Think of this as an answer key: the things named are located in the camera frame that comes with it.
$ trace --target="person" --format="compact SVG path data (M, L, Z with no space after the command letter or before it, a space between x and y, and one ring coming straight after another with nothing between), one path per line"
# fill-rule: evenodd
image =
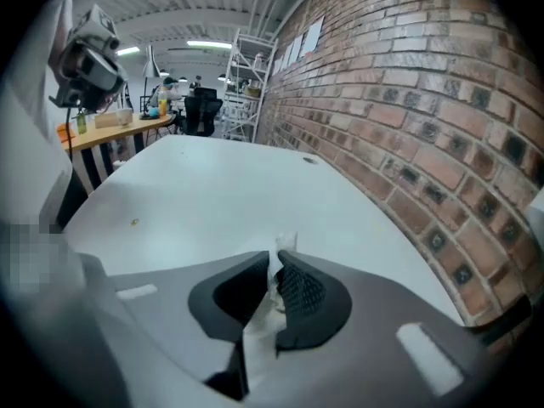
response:
M65 111L48 100L58 88L58 62L72 27L71 0L48 0L3 78L0 220L61 229L88 198L62 149L56 127Z
M172 101L179 100L183 98L181 93L173 90L176 81L171 77L166 77L162 82L162 86L167 90L167 112L172 112ZM149 107L158 107L159 106L159 93L161 92L160 87L157 86L151 95L151 98L148 102ZM177 134L181 128L181 116L179 113L176 113L176 116L173 119L174 124L174 134Z
M172 101L182 99L183 95L173 90L176 81L171 77L166 77L162 82L162 86L167 90L167 110L170 111L172 108ZM151 95L149 106L150 107L159 107L159 92L161 90L157 87L155 92Z

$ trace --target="bottle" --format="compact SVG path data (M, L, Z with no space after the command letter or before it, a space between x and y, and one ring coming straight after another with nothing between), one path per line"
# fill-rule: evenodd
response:
M159 91L159 116L163 117L167 114L167 90L161 86Z
M77 114L76 123L77 123L77 133L85 134L87 132L87 119L85 118L85 114L83 113L83 110L80 110L79 113Z

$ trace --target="wooden table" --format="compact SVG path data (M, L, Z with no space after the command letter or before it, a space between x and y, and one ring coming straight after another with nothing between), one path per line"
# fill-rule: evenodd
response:
M108 275L274 249L278 235L294 232L299 252L399 282L462 325L438 278L389 218L331 165L303 152L167 136L105 181L64 230L70 246L98 257Z
M104 161L105 171L108 175L111 175L113 173L113 166L111 165L110 152L107 144L108 142L111 140L124 138L126 136L133 136L134 148L138 153L144 149L144 131L163 127L173 119L173 117L170 115L150 120L141 120L139 118L140 114L134 113L133 121L127 126L107 128L96 128L94 126L94 121L88 122L87 132L84 134L78 134L75 138L72 138L72 152L82 152L83 164L85 165L89 180L91 181L94 189L98 188L102 184L93 158L92 148L95 145L100 145L100 154L102 155L102 160ZM62 144L62 148L68 152L68 141Z

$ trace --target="white paper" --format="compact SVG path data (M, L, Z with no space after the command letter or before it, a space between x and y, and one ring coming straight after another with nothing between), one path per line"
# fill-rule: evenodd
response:
M144 286L134 287L132 289L118 290L117 297L122 301L130 301L141 296L150 295L157 291L155 285L145 284Z
M295 38L295 42L292 44L291 56L289 56L289 65L294 64L298 59L300 53L300 46L303 44L303 35Z
M306 35L306 41L304 41L302 56L304 56L306 53L314 51L315 47L317 47L317 41L320 38L321 26L323 26L324 18L325 16L323 15L317 22L309 27L308 35Z
M283 56L283 60L281 61L281 69L285 70L287 68L287 62L289 62L289 55L291 54L292 50L292 42L289 44L289 47L287 47L286 53Z
M276 59L274 61L274 69L272 70L272 76L275 76L278 72L280 72L282 60L283 60L283 56L281 56L279 59Z

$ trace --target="white tape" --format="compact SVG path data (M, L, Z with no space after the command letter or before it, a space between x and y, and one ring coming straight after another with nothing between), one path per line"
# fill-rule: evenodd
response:
M144 286L135 287L132 289L117 291L117 297L122 301L130 301L131 299L139 298L141 296L150 295L155 293L157 288L153 284L146 284Z

